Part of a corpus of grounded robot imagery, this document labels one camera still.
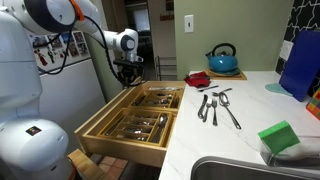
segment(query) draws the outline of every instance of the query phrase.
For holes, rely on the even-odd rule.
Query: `white countertop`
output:
[[[161,180],[190,179],[193,164],[204,156],[226,158],[279,172],[320,177],[320,171],[317,170],[268,167],[260,156],[261,141],[257,133],[283,120],[291,125],[298,136],[320,136],[320,121],[305,108],[308,98],[298,102],[293,97],[266,90],[265,85],[279,82],[280,76],[275,72],[244,73],[247,80],[212,80],[210,85],[219,87],[201,93],[195,87],[186,85],[162,166]],[[209,110],[207,122],[203,123],[198,118],[203,95],[213,98],[211,92],[226,88],[233,89],[226,94],[230,101],[229,109],[241,125],[241,130],[235,128],[227,110],[219,103],[216,109],[217,127],[212,125],[213,108]]]

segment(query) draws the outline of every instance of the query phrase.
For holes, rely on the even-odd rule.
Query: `blue teapot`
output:
[[[232,49],[232,55],[227,54],[225,51],[216,54],[216,50],[220,47],[228,46]],[[237,70],[238,60],[235,57],[236,48],[230,43],[218,44],[213,50],[206,54],[209,59],[209,68],[213,72],[228,73]]]

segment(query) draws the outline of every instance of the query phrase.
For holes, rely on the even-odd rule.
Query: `red cloth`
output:
[[[184,81],[189,86],[195,86],[195,87],[200,87],[200,86],[207,87],[210,84],[210,78],[204,71],[190,74],[189,76],[184,78]]]

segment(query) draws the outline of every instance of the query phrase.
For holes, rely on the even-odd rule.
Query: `stainless steel sink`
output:
[[[296,180],[316,179],[234,163],[218,157],[203,157],[192,167],[191,180]]]

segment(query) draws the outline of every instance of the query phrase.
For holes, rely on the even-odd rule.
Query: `cutlery drawer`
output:
[[[150,81],[122,91],[75,131],[82,151],[161,167],[184,86],[180,81]],[[168,107],[146,103],[167,97]],[[163,119],[165,126],[159,126]]]

